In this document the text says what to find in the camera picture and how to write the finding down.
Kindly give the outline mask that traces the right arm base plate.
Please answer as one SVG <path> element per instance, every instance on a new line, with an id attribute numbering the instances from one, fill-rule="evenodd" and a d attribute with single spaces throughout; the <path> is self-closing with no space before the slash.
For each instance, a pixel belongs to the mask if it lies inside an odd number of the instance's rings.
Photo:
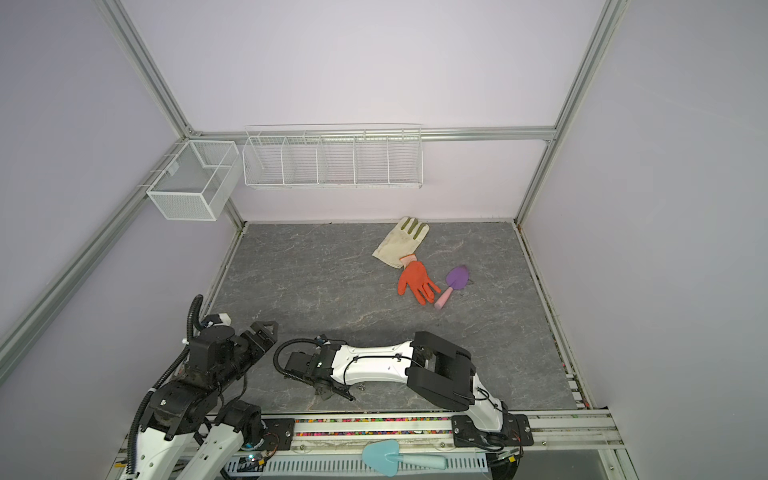
<path id="1" fill-rule="evenodd" d="M 475 447 L 494 452 L 534 444 L 532 427 L 524 414 L 505 413 L 501 430 L 497 432 L 480 430 L 467 415 L 454 415 L 451 417 L 451 431 L 456 447 Z"/>

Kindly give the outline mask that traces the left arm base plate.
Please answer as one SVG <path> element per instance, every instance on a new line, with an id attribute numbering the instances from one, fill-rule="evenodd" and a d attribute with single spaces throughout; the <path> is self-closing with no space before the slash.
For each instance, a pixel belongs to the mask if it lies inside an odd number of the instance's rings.
<path id="1" fill-rule="evenodd" d="M 246 428 L 241 451 L 269 453 L 290 450 L 295 426 L 294 418 L 262 418 Z"/>

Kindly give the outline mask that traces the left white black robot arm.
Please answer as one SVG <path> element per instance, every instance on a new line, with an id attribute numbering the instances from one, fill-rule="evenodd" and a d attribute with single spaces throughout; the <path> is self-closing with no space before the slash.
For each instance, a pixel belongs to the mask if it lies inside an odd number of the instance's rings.
<path id="1" fill-rule="evenodd" d="M 260 446 L 267 428 L 259 406 L 224 391 L 246 381 L 276 344 L 277 323 L 254 322 L 236 333 L 225 314 L 200 316 L 193 298 L 183 349 L 147 390 L 127 436 L 124 479 L 226 479 L 225 468 L 245 445 Z"/>

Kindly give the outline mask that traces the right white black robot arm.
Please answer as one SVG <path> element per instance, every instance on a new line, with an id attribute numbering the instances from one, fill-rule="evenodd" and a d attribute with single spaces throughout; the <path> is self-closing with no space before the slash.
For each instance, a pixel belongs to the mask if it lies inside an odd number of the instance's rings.
<path id="1" fill-rule="evenodd" d="M 428 331 L 383 347 L 355 347 L 324 335 L 296 338 L 280 344 L 272 361 L 279 374 L 313 387 L 318 395 L 353 401 L 356 384 L 403 384 L 440 409 L 465 413 L 487 436 L 512 436 L 506 404 L 480 380 L 471 353 Z"/>

